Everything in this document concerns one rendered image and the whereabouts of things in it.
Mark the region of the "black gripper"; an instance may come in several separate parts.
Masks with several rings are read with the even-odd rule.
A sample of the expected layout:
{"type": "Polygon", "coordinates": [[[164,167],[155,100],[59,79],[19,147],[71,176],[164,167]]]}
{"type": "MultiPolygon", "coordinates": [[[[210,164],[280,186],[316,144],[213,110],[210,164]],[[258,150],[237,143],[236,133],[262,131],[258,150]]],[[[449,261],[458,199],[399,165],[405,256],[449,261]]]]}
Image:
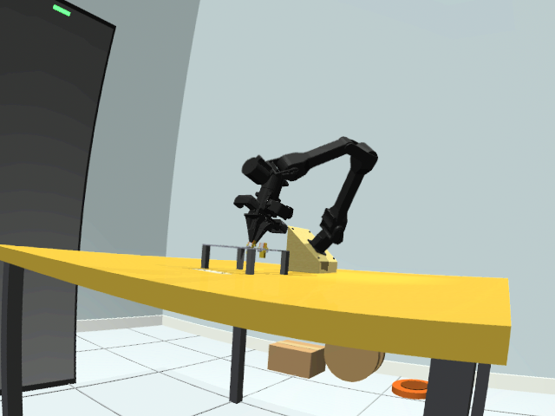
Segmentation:
{"type": "MultiPolygon", "coordinates": [[[[260,238],[268,231],[271,233],[282,233],[286,234],[288,226],[281,219],[272,219],[272,216],[276,216],[274,213],[269,211],[266,206],[266,211],[261,207],[269,195],[272,199],[281,202],[279,194],[269,188],[261,188],[259,192],[255,193],[257,199],[252,195],[238,195],[233,204],[239,209],[243,208],[244,205],[250,209],[248,213],[244,213],[249,242],[252,243],[254,240],[256,244],[260,238]]],[[[255,244],[255,245],[256,245],[255,244]]]]}

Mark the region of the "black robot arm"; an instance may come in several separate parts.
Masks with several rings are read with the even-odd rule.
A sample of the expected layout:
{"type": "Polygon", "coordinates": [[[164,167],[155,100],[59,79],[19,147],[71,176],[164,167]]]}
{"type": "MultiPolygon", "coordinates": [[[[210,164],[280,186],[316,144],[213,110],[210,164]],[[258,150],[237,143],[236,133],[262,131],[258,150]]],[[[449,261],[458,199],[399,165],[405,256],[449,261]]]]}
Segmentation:
{"type": "MultiPolygon", "coordinates": [[[[312,240],[308,239],[314,250],[327,255],[325,250],[332,244],[343,241],[343,233],[348,223],[348,210],[356,195],[363,177],[370,172],[378,160],[377,153],[365,142],[356,142],[347,137],[317,147],[307,153],[284,154],[279,158],[264,160],[261,155],[249,158],[242,165],[241,172],[261,188],[269,188],[280,194],[282,186],[289,186],[289,181],[303,177],[312,167],[333,159],[350,155],[350,171],[343,183],[336,202],[326,208],[322,215],[320,227],[323,229],[312,240]]],[[[261,189],[260,188],[260,189],[261,189]]],[[[293,209],[272,199],[266,198],[262,209],[267,209],[286,220],[293,215],[293,209]]]]}

